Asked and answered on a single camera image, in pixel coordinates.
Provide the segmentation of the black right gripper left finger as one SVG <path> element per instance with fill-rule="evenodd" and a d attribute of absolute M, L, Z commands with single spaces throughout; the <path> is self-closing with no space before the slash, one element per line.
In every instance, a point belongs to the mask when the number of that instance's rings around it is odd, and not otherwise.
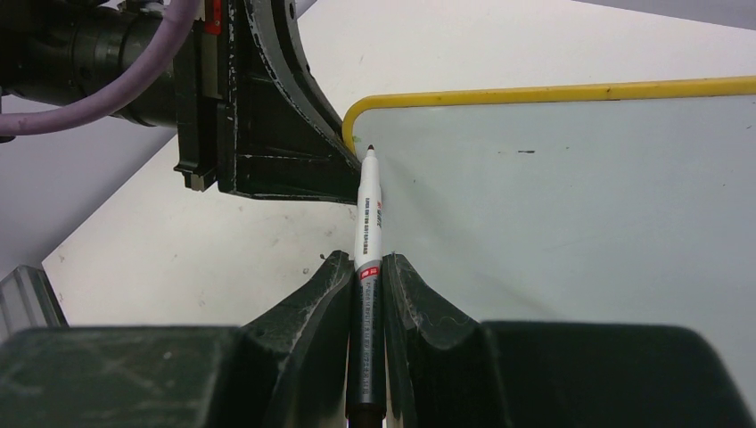
<path fill-rule="evenodd" d="M 334 251 L 243 326 L 17 333 L 1 348 L 1 424 L 342 427 L 353 272 Z"/>

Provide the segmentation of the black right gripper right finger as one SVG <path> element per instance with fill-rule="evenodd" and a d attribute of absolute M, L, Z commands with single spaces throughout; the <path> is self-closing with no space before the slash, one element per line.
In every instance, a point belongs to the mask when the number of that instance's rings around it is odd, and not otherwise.
<path fill-rule="evenodd" d="M 752 427 L 704 338 L 672 325 L 478 322 L 382 262 L 390 427 Z"/>

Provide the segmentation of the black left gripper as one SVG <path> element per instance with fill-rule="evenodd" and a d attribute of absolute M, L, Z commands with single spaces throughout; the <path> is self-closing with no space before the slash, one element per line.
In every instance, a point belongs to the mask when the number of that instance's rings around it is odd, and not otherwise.
<path fill-rule="evenodd" d="M 185 186 L 259 200 L 357 200 L 360 162 L 311 73 L 293 1 L 202 1 L 173 60 Z"/>

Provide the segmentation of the white red whiteboard marker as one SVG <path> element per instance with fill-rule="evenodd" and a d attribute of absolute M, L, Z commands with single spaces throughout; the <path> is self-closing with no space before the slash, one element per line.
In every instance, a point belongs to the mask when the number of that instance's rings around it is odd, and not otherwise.
<path fill-rule="evenodd" d="M 382 307 L 382 190 L 367 146 L 357 190 L 346 417 L 349 427 L 381 427 L 387 412 Z"/>

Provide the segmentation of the yellow framed whiteboard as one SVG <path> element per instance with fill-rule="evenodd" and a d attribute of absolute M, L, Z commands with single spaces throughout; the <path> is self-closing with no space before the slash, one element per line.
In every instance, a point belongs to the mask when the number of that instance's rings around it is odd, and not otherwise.
<path fill-rule="evenodd" d="M 754 402 L 754 77 L 374 95 L 342 134 L 469 316 L 684 326 Z"/>

